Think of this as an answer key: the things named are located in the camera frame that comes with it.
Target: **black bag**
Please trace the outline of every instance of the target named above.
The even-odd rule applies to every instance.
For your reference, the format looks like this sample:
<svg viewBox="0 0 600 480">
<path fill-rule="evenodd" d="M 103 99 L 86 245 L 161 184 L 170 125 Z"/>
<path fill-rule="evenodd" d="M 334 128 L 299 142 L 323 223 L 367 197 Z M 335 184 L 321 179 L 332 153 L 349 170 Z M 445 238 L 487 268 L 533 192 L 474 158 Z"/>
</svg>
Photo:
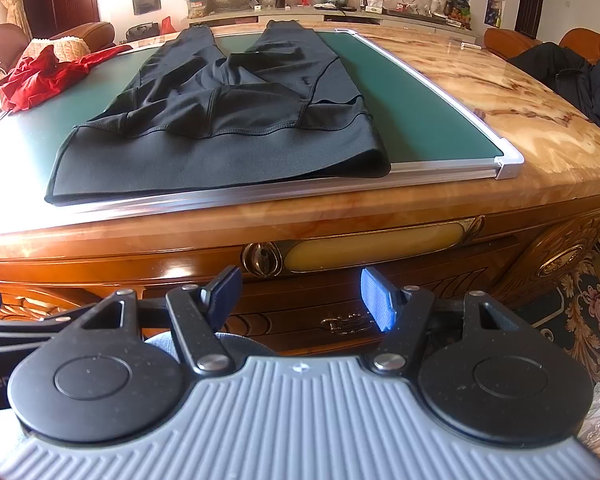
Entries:
<svg viewBox="0 0 600 480">
<path fill-rule="evenodd" d="M 154 36 L 160 36 L 160 27 L 158 24 L 143 23 L 142 25 L 131 27 L 126 32 L 126 42 L 146 40 L 147 38 L 153 38 Z"/>
</svg>

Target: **green board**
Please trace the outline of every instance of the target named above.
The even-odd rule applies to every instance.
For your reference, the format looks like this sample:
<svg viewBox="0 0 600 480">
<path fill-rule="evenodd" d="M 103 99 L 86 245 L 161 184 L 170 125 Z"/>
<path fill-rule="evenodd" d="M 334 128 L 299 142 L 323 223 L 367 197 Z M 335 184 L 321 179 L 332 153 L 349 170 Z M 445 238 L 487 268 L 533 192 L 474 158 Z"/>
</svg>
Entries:
<svg viewBox="0 0 600 480">
<path fill-rule="evenodd" d="M 365 97 L 392 163 L 503 155 L 457 110 L 387 57 L 347 33 L 318 35 L 340 56 Z M 216 45 L 228 55 L 244 52 L 259 37 L 221 36 Z"/>
</svg>

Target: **pants leg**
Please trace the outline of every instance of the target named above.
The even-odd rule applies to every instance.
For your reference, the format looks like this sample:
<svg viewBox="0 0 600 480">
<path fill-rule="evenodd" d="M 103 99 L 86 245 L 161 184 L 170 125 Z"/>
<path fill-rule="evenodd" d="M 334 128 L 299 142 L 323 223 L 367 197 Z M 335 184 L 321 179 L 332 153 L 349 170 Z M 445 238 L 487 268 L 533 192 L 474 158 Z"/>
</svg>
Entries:
<svg viewBox="0 0 600 480">
<path fill-rule="evenodd" d="M 566 69 L 582 70 L 589 63 L 570 48 L 542 43 L 508 60 L 513 66 L 556 91 L 555 77 Z"/>
</svg>

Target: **black round disc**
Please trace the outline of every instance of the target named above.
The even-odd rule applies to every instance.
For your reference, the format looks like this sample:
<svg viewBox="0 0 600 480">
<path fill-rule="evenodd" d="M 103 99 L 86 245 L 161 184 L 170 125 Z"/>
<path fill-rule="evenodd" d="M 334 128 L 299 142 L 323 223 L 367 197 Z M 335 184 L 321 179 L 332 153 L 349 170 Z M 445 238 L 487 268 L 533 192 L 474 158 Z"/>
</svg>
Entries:
<svg viewBox="0 0 600 480">
<path fill-rule="evenodd" d="M 426 359 L 418 383 L 452 428 L 514 446 L 575 434 L 592 400 L 585 369 L 532 331 L 473 333 Z"/>
<path fill-rule="evenodd" d="M 123 438 L 160 421 L 182 396 L 180 365 L 155 346 L 101 341 L 96 355 L 91 344 L 67 349 L 73 355 L 35 352 L 11 375 L 10 404 L 36 433 L 75 443 Z"/>
</svg>

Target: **gray ribbed surface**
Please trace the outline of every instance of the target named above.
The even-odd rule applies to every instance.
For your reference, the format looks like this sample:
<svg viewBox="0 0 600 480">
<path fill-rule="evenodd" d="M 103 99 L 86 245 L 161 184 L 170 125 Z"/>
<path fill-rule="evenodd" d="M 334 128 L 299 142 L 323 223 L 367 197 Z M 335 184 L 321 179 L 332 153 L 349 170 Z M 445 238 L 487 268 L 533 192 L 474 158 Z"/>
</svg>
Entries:
<svg viewBox="0 0 600 480">
<path fill-rule="evenodd" d="M 252 357 L 231 377 L 199 383 L 176 417 L 142 439 L 96 452 L 31 438 L 0 465 L 0 475 L 598 480 L 600 462 L 575 439 L 540 450 L 465 440 L 430 419 L 403 381 L 365 372 L 353 357 Z"/>
</svg>

